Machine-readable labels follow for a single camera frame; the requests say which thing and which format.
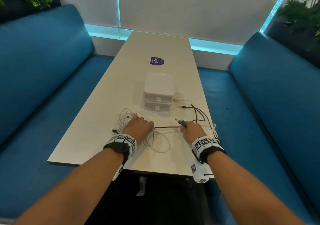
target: tabletop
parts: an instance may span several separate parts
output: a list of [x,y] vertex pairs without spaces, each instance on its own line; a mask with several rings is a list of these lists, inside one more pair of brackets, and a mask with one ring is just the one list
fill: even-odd
[[[154,65],[154,61],[151,64],[151,58],[155,57],[163,64]],[[173,76],[175,93],[170,112],[142,108],[147,72]],[[179,108],[191,103],[206,113],[212,122],[189,39],[132,32],[48,161],[75,165],[86,162],[114,136],[111,129],[117,128],[118,114],[124,108],[139,112],[138,115],[153,121],[155,126],[179,126],[175,118],[195,119],[193,109]],[[206,123],[207,135],[213,136]],[[124,168],[142,173],[192,176],[190,166],[194,156],[179,128],[159,128],[156,131],[163,134],[153,134],[152,146],[158,152],[141,145]]]

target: hand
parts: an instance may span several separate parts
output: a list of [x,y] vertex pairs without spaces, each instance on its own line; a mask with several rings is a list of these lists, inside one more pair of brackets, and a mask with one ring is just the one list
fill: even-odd
[[181,125],[180,131],[183,133],[183,138],[188,144],[192,144],[197,138],[206,136],[206,132],[202,129],[200,124],[193,121],[186,121],[187,128]]
[[141,143],[148,137],[148,134],[153,131],[154,123],[153,121],[147,121],[143,117],[138,117],[134,115],[128,124],[122,130],[123,134],[128,134],[137,141],[137,145]]

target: purple sticker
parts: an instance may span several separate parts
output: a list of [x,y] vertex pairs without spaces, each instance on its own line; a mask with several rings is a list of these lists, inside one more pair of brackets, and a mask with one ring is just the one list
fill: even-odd
[[150,63],[152,65],[162,65],[162,64],[164,64],[164,60],[159,57],[152,57]]

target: forearm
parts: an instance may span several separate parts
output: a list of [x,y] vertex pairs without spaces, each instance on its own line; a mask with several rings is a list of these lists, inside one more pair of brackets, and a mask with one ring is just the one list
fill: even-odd
[[208,164],[239,225],[304,224],[262,182],[222,152]]
[[14,225],[84,224],[122,162],[122,154],[102,150],[26,210]]

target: white plastic drawer unit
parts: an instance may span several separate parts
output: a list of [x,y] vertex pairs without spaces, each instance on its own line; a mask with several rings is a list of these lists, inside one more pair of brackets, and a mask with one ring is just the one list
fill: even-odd
[[148,72],[143,92],[146,110],[170,111],[174,97],[171,74]]

